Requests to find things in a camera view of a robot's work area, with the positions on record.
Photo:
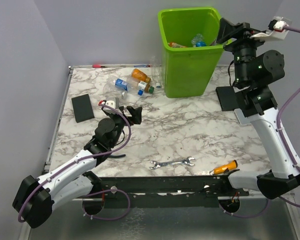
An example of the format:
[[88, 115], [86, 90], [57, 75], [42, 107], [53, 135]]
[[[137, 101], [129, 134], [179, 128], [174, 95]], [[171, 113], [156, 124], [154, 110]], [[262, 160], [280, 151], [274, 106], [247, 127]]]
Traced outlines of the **brown tea bottle green cap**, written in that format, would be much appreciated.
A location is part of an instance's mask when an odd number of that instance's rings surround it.
[[153, 86], [151, 86], [149, 83], [146, 83], [145, 81], [141, 81], [132, 76], [128, 76], [126, 81], [134, 89], [142, 90], [143, 92], [146, 92], [149, 94], [154, 93], [155, 88]]

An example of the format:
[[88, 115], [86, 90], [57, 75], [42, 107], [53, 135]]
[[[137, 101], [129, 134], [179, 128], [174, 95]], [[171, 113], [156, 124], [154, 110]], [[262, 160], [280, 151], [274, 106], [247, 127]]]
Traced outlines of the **clear bottle blue label back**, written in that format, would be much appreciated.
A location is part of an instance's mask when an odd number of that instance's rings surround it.
[[119, 98], [121, 100], [125, 100], [129, 95], [141, 97], [144, 94], [143, 90], [133, 87], [127, 81], [114, 75], [108, 77], [102, 91], [106, 97]]

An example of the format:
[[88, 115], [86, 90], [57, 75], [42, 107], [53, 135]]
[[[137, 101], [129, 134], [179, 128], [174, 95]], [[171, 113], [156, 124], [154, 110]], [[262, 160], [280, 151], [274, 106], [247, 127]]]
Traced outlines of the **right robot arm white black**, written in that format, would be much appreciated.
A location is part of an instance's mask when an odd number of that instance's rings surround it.
[[230, 196], [237, 189], [261, 192], [273, 200], [300, 186], [300, 157], [283, 126], [279, 107], [269, 86], [285, 76], [285, 60], [277, 50], [257, 55], [267, 41], [284, 40], [292, 30], [283, 17], [274, 17], [266, 30], [257, 30], [247, 22], [233, 24], [222, 18], [216, 42], [233, 54], [234, 81], [216, 88], [223, 111], [240, 110], [242, 120], [256, 130], [270, 161], [266, 173], [237, 170], [220, 182], [219, 189]]

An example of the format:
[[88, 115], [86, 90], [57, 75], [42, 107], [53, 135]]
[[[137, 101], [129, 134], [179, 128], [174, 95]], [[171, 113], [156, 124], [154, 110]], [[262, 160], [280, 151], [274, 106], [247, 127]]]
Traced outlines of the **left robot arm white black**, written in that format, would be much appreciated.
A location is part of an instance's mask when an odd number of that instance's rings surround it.
[[143, 108], [121, 106], [115, 109], [105, 101], [99, 106], [107, 117], [98, 123], [92, 139], [79, 153], [53, 171], [39, 177], [29, 175], [22, 180], [12, 203], [18, 213], [18, 222], [28, 223], [31, 228], [42, 225], [56, 207], [59, 192], [78, 180], [82, 181], [83, 189], [74, 193], [73, 199], [84, 195], [93, 198], [100, 193], [100, 184], [89, 180], [85, 173], [127, 145], [132, 135], [131, 127], [142, 122]]

